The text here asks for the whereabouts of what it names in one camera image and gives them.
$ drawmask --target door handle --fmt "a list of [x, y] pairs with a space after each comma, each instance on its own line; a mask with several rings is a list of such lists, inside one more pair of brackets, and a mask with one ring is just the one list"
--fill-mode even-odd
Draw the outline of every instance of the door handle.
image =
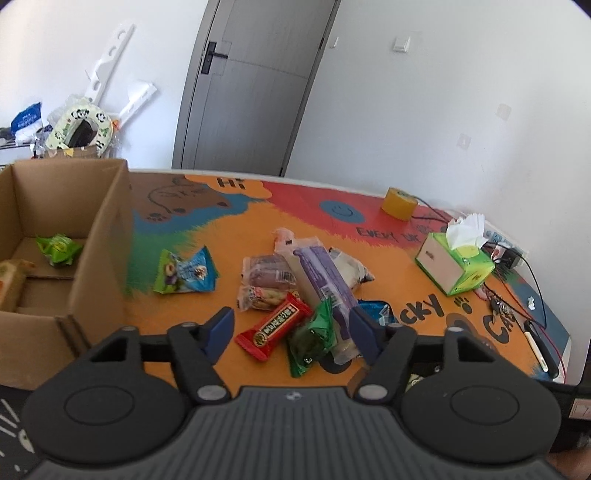
[[203, 59], [203, 66], [201, 67], [201, 73], [204, 75], [209, 75], [209, 69], [212, 67], [212, 60], [214, 57], [218, 57], [220, 59], [226, 59], [228, 57], [228, 55], [217, 52], [216, 45], [217, 42], [214, 41], [211, 41], [207, 44], [205, 58]]

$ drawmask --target tissue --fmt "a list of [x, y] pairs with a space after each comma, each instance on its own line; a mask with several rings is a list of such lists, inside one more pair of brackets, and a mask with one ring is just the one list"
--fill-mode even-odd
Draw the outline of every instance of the tissue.
[[451, 250], [461, 247], [480, 249], [487, 240], [484, 237], [484, 215], [471, 213], [466, 218], [452, 220], [447, 227], [446, 239]]

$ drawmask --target cable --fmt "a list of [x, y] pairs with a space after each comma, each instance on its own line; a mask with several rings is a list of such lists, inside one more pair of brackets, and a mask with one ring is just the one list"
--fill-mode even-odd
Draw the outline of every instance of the cable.
[[535, 322], [535, 324], [538, 327], [540, 327], [540, 332], [542, 332], [544, 334], [544, 336], [546, 337], [546, 340], [548, 340], [548, 342], [550, 343], [550, 345], [552, 345], [552, 348], [556, 352], [556, 355], [558, 355], [558, 360], [560, 360], [560, 365], [562, 366], [562, 372], [563, 372], [563, 375], [564, 375], [564, 383], [566, 383], [566, 367], [564, 366], [564, 362], [562, 360], [562, 355], [558, 351], [558, 347], [556, 347], [556, 345], [552, 341], [552, 338], [550, 338], [550, 336], [546, 333], [546, 329], [545, 328], [542, 328], [542, 326], [539, 323], [537, 323], [537, 322]]
[[530, 315], [530, 313], [529, 313], [529, 312], [528, 312], [528, 311], [527, 311], [527, 310], [524, 308], [524, 306], [521, 304], [521, 302], [515, 298], [515, 295], [513, 295], [513, 292], [512, 292], [512, 291], [509, 289], [509, 286], [507, 285], [507, 283], [505, 283], [505, 282], [504, 282], [504, 281], [502, 281], [502, 280], [501, 280], [501, 283], [503, 284], [503, 286], [505, 287], [505, 290], [506, 290], [506, 291], [509, 293], [509, 295], [511, 295], [511, 298], [512, 298], [513, 300], [515, 300], [516, 304], [517, 304], [517, 305], [519, 305], [519, 307], [521, 308], [521, 310], [524, 312], [524, 313], [521, 313], [521, 316], [522, 316], [522, 317], [525, 317], [525, 318], [527, 318], [528, 320], [531, 320], [532, 322], [536, 322], [538, 325], [540, 325], [540, 324], [539, 324], [539, 323], [536, 321], [536, 319], [535, 319], [535, 318], [533, 318], [533, 317]]
[[436, 218], [436, 217], [419, 217], [419, 216], [412, 216], [411, 218], [417, 219], [417, 220], [435, 220], [436, 222], [442, 222], [445, 223], [447, 225], [448, 221], [447, 220], [443, 220], [441, 218]]
[[429, 205], [427, 202], [425, 202], [425, 200], [423, 200], [422, 198], [419, 198], [419, 197], [417, 197], [417, 196], [415, 196], [415, 195], [411, 195], [411, 197], [412, 197], [412, 198], [414, 198], [414, 199], [417, 199], [419, 202], [421, 202], [421, 203], [424, 203], [425, 205], [427, 205], [427, 207], [429, 207], [431, 210], [433, 210], [433, 211], [435, 212], [435, 214], [436, 214], [438, 217], [440, 217], [440, 218], [442, 218], [443, 220], [445, 220], [445, 222], [446, 222], [446, 223], [447, 223], [447, 222], [449, 222], [449, 220], [448, 220], [448, 219], [446, 219], [446, 218], [443, 216], [443, 214], [442, 214], [442, 213], [439, 213], [437, 210], [435, 210], [435, 208], [433, 208], [431, 205]]
[[527, 268], [530, 269], [531, 276], [533, 277], [534, 282], [535, 282], [535, 287], [538, 289], [538, 295], [540, 295], [540, 301], [542, 302], [542, 312], [544, 313], [544, 330], [546, 330], [548, 328], [548, 318], [546, 317], [546, 307], [544, 305], [544, 297], [542, 297], [542, 291], [540, 290], [540, 286], [538, 285], [538, 281], [535, 278], [534, 271], [531, 269], [530, 263], [525, 258], [523, 258], [519, 252], [516, 252], [515, 249], [511, 249], [511, 251], [515, 255], [517, 255], [520, 259], [522, 259], [525, 262], [525, 264], [527, 265]]
[[[498, 244], [498, 242], [497, 243], [486, 242], [485, 245], [494, 245], [495, 247], [497, 247], [499, 244]], [[507, 248], [507, 247], [503, 247], [503, 248], [505, 248], [506, 250], [510, 250], [513, 254], [515, 254], [520, 259], [522, 259], [525, 262], [525, 264], [527, 265], [527, 268], [530, 270], [531, 276], [535, 282], [535, 287], [538, 289], [538, 295], [540, 296], [540, 301], [542, 302], [542, 313], [544, 315], [544, 327], [543, 328], [544, 329], [548, 328], [548, 317], [546, 316], [546, 306], [544, 305], [544, 297], [542, 296], [542, 291], [540, 289], [540, 285], [538, 284], [538, 280], [536, 279], [536, 277], [534, 275], [534, 271], [532, 270], [530, 263], [525, 258], [523, 258], [523, 256], [515, 248]]]
[[503, 299], [503, 297], [501, 297], [497, 292], [495, 292], [492, 288], [490, 288], [486, 283], [483, 283], [483, 285], [499, 301], [503, 302], [505, 305], [507, 305], [515, 313], [517, 313], [518, 315], [521, 315], [523, 318], [526, 318], [526, 319], [534, 322], [538, 327], [540, 327], [540, 332], [542, 332], [542, 334], [546, 337], [546, 339], [548, 340], [548, 343], [550, 345], [552, 345], [552, 348], [556, 352], [556, 355], [558, 355], [558, 360], [560, 361], [560, 366], [562, 367], [562, 372], [563, 372], [563, 375], [564, 375], [564, 383], [566, 383], [566, 367], [564, 366], [564, 361], [562, 360], [562, 355], [560, 354], [560, 351], [558, 350], [558, 347], [556, 347], [556, 344], [552, 341], [552, 338], [550, 338], [549, 335], [548, 335], [548, 333], [546, 333], [546, 328], [540, 322], [538, 322], [535, 318], [533, 318], [531, 315], [529, 315], [525, 311], [525, 309], [521, 306], [521, 303], [519, 302], [519, 300], [517, 300], [515, 298], [515, 296], [513, 295], [513, 293], [511, 292], [511, 290], [509, 289], [509, 286], [505, 282], [503, 282], [503, 281], [501, 281], [501, 283], [503, 284], [503, 286], [505, 287], [505, 289], [507, 290], [507, 292], [509, 292], [509, 295], [511, 295], [511, 297], [513, 298], [513, 300], [515, 300], [517, 302], [517, 305], [519, 305], [522, 308], [523, 312], [517, 310], [513, 305], [511, 305], [507, 301], [505, 301]]

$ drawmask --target cat paw print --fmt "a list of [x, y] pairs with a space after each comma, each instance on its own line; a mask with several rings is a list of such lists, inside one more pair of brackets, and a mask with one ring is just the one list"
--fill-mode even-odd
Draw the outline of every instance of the cat paw print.
[[462, 307], [462, 310], [466, 312], [468, 315], [472, 313], [472, 307], [470, 307], [470, 300], [466, 297], [456, 297], [453, 301], [458, 307]]
[[168, 220], [168, 217], [166, 215], [162, 215], [161, 213], [150, 213], [146, 217], [146, 220], [154, 223], [166, 222]]

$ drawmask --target power strip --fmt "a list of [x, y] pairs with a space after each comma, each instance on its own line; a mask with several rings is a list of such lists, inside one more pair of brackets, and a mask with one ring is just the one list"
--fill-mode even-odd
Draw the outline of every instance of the power strip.
[[[500, 244], [502, 247], [506, 247], [507, 249], [514, 248], [524, 258], [527, 258], [529, 255], [527, 250], [524, 250], [519, 245], [517, 245], [513, 239], [508, 237], [504, 232], [501, 232], [500, 229], [491, 224], [488, 220], [485, 220], [484, 236], [494, 244]], [[519, 261], [516, 263], [516, 265], [522, 264], [522, 259], [519, 259]]]

